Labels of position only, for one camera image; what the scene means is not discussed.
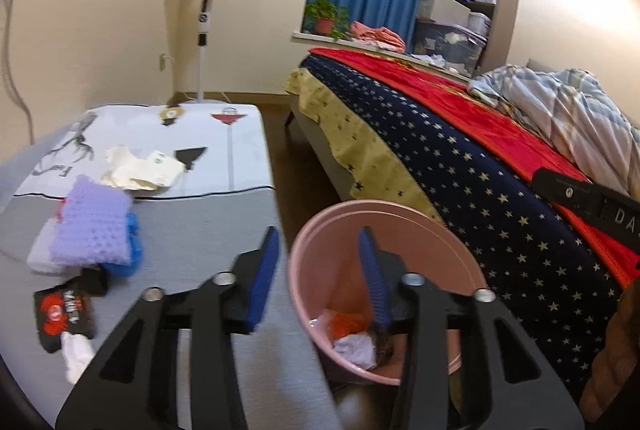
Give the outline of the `right hand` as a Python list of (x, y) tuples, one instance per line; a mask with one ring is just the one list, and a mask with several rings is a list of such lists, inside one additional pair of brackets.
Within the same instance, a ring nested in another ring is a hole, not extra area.
[(639, 366), (639, 280), (620, 297), (606, 328), (605, 347), (592, 363), (592, 375), (579, 408), (588, 422), (598, 421)]

